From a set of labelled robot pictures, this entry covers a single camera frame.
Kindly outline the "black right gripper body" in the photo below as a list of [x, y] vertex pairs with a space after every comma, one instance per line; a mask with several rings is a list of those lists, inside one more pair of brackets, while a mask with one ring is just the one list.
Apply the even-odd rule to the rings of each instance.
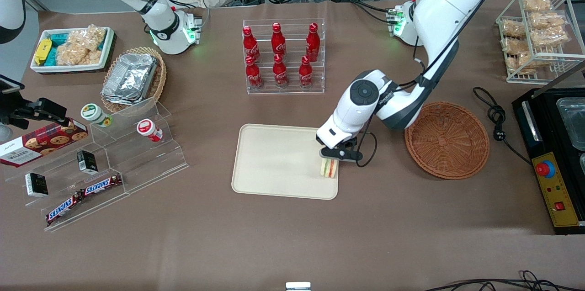
[[24, 99], [1, 99], [0, 100], [0, 122], [4, 125], [12, 125], [20, 129], [28, 129], [29, 121], [15, 115], [19, 108], [27, 104]]

